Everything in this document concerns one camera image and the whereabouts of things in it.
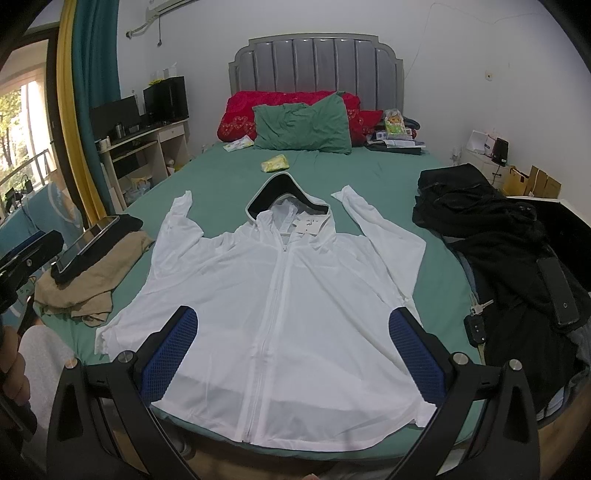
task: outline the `green bed sheet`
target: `green bed sheet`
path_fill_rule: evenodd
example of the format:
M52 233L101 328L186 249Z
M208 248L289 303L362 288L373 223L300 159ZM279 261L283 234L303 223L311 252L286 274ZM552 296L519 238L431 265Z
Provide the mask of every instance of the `green bed sheet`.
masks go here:
M470 287L462 267L438 237L417 227L411 220L420 172L442 166L430 154L403 155L373 152L366 148L354 148L351 155L254 148L226 152L221 144L217 144L138 199L126 213L141 218L145 231L155 239L173 199L181 196L185 190L191 190L193 206L189 218L201 226L206 236L234 231L247 220L246 204L271 175L261 171L261 162L279 153L284 153L288 158L289 173L307 193L330 203L337 232L361 234L341 203L330 196L349 184L374 205L383 217L426 240L427 248L414 291L423 326L426 331L437 335L450 352L466 352L473 361L479 363L478 352L468 343L463 326L463 319L470 308ZM150 269L150 258L151 250L144 254L113 292L113 312L109 320L127 306L144 285ZM43 322L55 330L84 363L108 361L105 355L94 354L95 329L58 316L46 315ZM480 404L474 403L458 440L471 435L479 412ZM165 412L157 410L157 413L189 430L229 442L205 429L170 418ZM377 460L406 454L420 432L415 426L406 426L377 445L356 452L299 452L266 449L244 443L240 445L259 453L278 456L318 460Z

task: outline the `clothing tag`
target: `clothing tag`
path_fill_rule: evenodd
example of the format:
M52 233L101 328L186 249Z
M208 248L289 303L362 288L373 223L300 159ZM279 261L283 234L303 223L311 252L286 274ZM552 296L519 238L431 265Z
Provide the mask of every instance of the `clothing tag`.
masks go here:
M294 220L295 231L297 233L318 235L320 228L328 220L328 217L328 215L308 215L304 213L300 215L299 219Z

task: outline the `metal key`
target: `metal key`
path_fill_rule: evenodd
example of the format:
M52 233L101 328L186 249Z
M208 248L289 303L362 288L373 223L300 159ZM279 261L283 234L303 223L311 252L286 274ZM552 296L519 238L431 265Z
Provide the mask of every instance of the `metal key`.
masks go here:
M470 307L470 313L472 315L481 315L482 311L485 309L485 307L488 307L493 302L494 302L494 300L489 300L486 303L483 303L482 305L480 305L480 304L472 305Z

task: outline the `metal screw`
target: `metal screw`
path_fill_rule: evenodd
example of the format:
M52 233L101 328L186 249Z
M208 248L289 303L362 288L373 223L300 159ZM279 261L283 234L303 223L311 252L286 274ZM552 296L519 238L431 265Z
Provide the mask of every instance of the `metal screw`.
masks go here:
M64 365L68 370L72 370L76 365L78 365L77 358L69 358L66 360L66 364Z
M453 358L453 361L455 363L457 363L458 365L466 365L470 360L465 353L461 353L461 352L454 353L452 358Z
M523 365L521 365L521 362L519 360L514 358L513 360L509 360L509 367L511 367L512 370L518 372L523 368Z
M128 362L131 362L131 359L133 357L134 353L131 350L125 350L124 352L121 352L119 355L117 355L117 360L122 364L126 364Z

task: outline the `folded beige cloth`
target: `folded beige cloth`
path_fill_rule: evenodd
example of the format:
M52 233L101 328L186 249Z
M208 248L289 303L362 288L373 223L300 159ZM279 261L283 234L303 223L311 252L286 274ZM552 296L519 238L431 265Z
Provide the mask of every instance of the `folded beige cloth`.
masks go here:
M94 327L113 310L111 291L154 241L144 231L125 235L103 258L65 285L56 285L47 270L35 283L35 301L43 313L81 317Z

